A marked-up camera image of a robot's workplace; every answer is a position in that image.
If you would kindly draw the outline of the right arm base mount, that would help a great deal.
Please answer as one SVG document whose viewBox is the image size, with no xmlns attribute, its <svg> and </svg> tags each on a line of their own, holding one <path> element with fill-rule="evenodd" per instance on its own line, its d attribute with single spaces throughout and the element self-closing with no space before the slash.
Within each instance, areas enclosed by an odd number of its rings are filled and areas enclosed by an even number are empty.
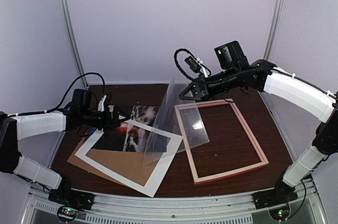
<svg viewBox="0 0 338 224">
<path fill-rule="evenodd" d="M 252 194 L 256 209 L 270 208 L 280 204 L 297 200 L 295 187 L 291 187 L 282 180 L 277 181 L 273 189 L 258 191 Z"/>
</svg>

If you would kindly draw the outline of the pink wooden picture frame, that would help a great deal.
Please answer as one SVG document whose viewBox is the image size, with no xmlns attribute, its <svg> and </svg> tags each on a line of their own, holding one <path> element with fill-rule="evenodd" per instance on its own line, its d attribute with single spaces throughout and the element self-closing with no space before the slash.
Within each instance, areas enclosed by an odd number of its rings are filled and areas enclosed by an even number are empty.
<svg viewBox="0 0 338 224">
<path fill-rule="evenodd" d="M 209 142 L 186 149 L 194 184 L 205 184 L 260 169 L 269 164 L 233 100 L 196 103 Z"/>
</svg>

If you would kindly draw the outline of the white mat board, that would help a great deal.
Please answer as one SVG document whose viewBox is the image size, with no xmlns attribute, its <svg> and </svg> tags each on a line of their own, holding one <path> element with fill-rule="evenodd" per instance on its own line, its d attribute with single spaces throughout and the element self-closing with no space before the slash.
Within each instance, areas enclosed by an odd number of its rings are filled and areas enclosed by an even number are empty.
<svg viewBox="0 0 338 224">
<path fill-rule="evenodd" d="M 144 128 L 150 132 L 154 132 L 154 133 L 158 133 L 162 136 L 166 136 L 166 137 L 172 137 L 172 138 L 180 138 L 178 135 L 172 134 L 172 133 L 168 133 L 166 131 L 162 131 L 150 126 L 147 126 L 145 124 L 139 123 L 137 121 L 134 120 L 128 120 L 126 121 L 126 123 L 135 125 L 137 127 L 141 127 Z M 160 159 L 159 161 L 157 161 L 157 165 L 155 166 L 155 169 L 153 170 L 152 174 L 150 175 L 149 179 L 147 180 L 146 184 L 144 186 L 141 186 L 117 173 L 115 173 L 114 171 L 104 167 L 103 165 L 97 163 L 96 161 L 94 161 L 93 159 L 89 158 L 87 156 L 87 154 L 89 153 L 90 150 L 92 150 L 93 146 L 96 144 L 96 142 L 100 139 L 100 137 L 104 134 L 103 131 L 101 130 L 96 130 L 94 131 L 94 133 L 83 143 L 83 145 L 77 150 L 77 152 L 75 153 L 75 156 L 77 156 L 78 158 L 82 159 L 83 161 L 85 161 L 86 163 L 88 163 L 89 165 L 91 165 L 92 167 L 96 168 L 97 170 L 101 171 L 102 173 L 108 175 L 109 177 L 116 179 L 119 183 L 130 187 L 146 196 L 149 197 L 154 197 L 154 195 L 156 194 L 159 186 L 162 183 L 162 180 L 164 179 L 164 176 L 166 175 L 172 160 L 174 157 L 169 157 L 167 159 Z"/>
</svg>

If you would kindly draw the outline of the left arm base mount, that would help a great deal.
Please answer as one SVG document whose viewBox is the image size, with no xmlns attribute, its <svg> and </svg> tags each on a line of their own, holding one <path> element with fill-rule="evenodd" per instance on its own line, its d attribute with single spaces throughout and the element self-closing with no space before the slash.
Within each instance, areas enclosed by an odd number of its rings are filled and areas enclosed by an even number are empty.
<svg viewBox="0 0 338 224">
<path fill-rule="evenodd" d="M 91 210 L 94 198 L 92 193 L 73 189 L 68 178 L 62 178 L 59 187 L 51 189 L 48 196 L 49 201 L 77 210 Z"/>
</svg>

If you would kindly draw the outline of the dalmatian dog photo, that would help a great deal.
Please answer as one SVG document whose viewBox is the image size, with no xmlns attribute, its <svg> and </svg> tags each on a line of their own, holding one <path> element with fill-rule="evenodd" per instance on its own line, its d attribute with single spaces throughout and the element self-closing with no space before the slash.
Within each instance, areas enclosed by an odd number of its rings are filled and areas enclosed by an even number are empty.
<svg viewBox="0 0 338 224">
<path fill-rule="evenodd" d="M 132 120 L 152 126 L 158 106 L 121 106 Z M 94 149 L 137 153 L 164 153 L 168 138 L 144 128 L 123 122 L 120 126 L 106 131 L 93 146 Z"/>
</svg>

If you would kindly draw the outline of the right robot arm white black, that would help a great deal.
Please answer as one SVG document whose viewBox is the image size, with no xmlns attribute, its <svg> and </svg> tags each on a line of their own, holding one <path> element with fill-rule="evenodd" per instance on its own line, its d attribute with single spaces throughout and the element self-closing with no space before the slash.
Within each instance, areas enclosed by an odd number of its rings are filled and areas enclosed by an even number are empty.
<svg viewBox="0 0 338 224">
<path fill-rule="evenodd" d="M 273 202 L 283 203 L 303 178 L 337 153 L 337 95 L 267 60 L 249 63 L 238 41 L 219 46 L 214 51 L 222 68 L 217 74 L 212 74 L 188 49 L 175 51 L 176 67 L 191 81 L 180 93 L 180 99 L 207 101 L 234 88 L 252 88 L 287 100 L 321 122 L 311 145 L 286 169 L 271 191 Z"/>
</svg>

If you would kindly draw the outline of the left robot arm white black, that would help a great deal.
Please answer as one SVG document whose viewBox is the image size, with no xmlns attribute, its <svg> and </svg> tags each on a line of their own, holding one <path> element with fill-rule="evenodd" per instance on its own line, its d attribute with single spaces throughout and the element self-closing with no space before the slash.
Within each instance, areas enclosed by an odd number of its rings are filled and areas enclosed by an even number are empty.
<svg viewBox="0 0 338 224">
<path fill-rule="evenodd" d="M 29 137 L 60 133 L 90 126 L 98 132 L 118 127 L 129 120 L 118 106 L 110 108 L 111 94 L 105 94 L 98 100 L 98 107 L 90 107 L 93 93 L 76 89 L 72 100 L 64 108 L 35 111 L 32 113 L 1 113 L 1 172 L 14 174 L 38 183 L 50 190 L 65 205 L 76 200 L 76 193 L 71 190 L 71 182 L 59 173 L 22 155 L 18 142 Z"/>
</svg>

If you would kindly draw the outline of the clear acrylic sheet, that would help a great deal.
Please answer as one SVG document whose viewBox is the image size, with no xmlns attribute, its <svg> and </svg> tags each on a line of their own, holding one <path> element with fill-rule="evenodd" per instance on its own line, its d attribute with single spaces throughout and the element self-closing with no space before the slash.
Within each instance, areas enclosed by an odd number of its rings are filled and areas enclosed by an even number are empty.
<svg viewBox="0 0 338 224">
<path fill-rule="evenodd" d="M 196 102 L 179 98 L 179 94 L 186 87 L 186 83 L 176 82 L 174 78 L 169 82 L 153 123 L 153 128 L 178 135 L 180 138 L 151 132 L 145 146 L 144 165 L 154 164 L 162 158 L 174 157 L 177 153 L 210 141 Z"/>
</svg>

